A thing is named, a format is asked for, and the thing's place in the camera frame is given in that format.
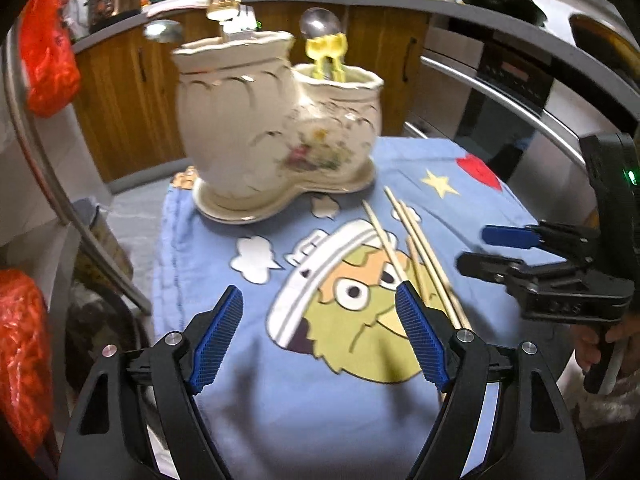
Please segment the person's right hand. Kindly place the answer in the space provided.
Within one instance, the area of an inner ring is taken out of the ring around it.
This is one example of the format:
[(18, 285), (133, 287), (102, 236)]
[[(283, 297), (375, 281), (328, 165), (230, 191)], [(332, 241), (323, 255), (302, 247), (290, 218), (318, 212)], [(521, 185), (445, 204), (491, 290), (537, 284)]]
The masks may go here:
[[(588, 372), (590, 367), (598, 364), (601, 351), (598, 349), (600, 336), (590, 326), (573, 325), (572, 334), (575, 359), (579, 367)], [(620, 374), (628, 376), (639, 369), (639, 333), (640, 320), (638, 314), (627, 314), (618, 324), (610, 327), (605, 335), (607, 342), (627, 341), (627, 348), (620, 366)]]

